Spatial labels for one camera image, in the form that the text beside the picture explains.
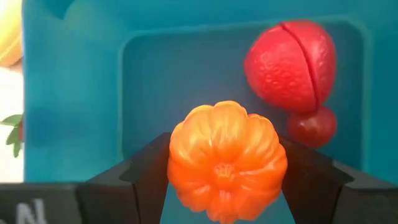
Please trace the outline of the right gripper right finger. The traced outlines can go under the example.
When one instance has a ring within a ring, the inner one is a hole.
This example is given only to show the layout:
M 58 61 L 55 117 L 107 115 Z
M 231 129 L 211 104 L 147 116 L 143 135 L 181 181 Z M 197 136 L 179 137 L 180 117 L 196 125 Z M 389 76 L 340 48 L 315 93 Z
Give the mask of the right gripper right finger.
M 332 224 L 341 188 L 352 182 L 333 160 L 299 143 L 280 138 L 288 167 L 282 191 L 296 224 Z

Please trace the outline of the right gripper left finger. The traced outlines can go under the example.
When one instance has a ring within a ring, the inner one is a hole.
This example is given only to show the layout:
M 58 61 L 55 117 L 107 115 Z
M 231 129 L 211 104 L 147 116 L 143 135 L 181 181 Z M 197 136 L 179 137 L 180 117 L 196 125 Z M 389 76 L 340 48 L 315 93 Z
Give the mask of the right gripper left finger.
M 77 190 L 82 224 L 160 224 L 169 180 L 170 133 Z

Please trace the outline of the small red ball fruit toy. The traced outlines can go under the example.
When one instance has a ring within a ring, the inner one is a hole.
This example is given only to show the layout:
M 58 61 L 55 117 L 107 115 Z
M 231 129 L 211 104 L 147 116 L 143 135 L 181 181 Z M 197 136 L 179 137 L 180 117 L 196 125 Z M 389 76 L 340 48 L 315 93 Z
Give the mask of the small red ball fruit toy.
M 291 114 L 287 122 L 292 139 L 312 148 L 328 144 L 336 133 L 337 120 L 334 112 L 324 106 L 314 112 Z

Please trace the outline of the orange pumpkin toy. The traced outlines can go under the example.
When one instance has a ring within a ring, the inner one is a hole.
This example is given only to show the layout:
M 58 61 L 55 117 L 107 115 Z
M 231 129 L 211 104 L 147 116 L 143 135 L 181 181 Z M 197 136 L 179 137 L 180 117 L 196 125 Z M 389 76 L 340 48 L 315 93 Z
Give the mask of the orange pumpkin toy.
M 273 124 L 235 101 L 192 109 L 170 137 L 178 199 L 221 224 L 254 221 L 280 195 L 287 166 Z

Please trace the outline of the large red strawberry toy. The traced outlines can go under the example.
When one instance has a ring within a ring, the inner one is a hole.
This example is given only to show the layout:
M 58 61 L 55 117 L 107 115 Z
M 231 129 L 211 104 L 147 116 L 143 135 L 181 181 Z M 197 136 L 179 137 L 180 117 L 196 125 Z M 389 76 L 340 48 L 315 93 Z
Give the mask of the large red strawberry toy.
M 311 112 L 326 102 L 336 75 L 329 33 L 308 20 L 281 22 L 263 32 L 244 59 L 252 90 L 265 102 L 293 112 Z

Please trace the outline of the yellow banana toy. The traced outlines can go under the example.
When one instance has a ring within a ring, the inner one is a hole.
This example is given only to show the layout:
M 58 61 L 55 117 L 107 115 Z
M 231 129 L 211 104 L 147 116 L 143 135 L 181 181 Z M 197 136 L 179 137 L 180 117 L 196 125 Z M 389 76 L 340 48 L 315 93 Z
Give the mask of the yellow banana toy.
M 22 56 L 22 0 L 0 0 L 0 67 Z

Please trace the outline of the teal plastic tupperware container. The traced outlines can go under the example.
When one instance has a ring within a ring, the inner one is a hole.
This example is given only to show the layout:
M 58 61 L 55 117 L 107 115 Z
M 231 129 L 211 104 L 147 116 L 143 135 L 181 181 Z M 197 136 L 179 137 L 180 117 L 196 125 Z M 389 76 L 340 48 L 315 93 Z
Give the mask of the teal plastic tupperware container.
M 243 75 L 253 40 L 284 19 L 325 26 L 338 54 L 320 153 L 352 176 L 332 224 L 398 224 L 398 0 L 23 0 L 26 182 L 38 222 L 82 224 L 76 190 L 189 109 L 236 100 L 287 136 L 287 112 Z M 216 224 L 168 184 L 160 224 Z M 282 194 L 254 222 L 296 224 Z

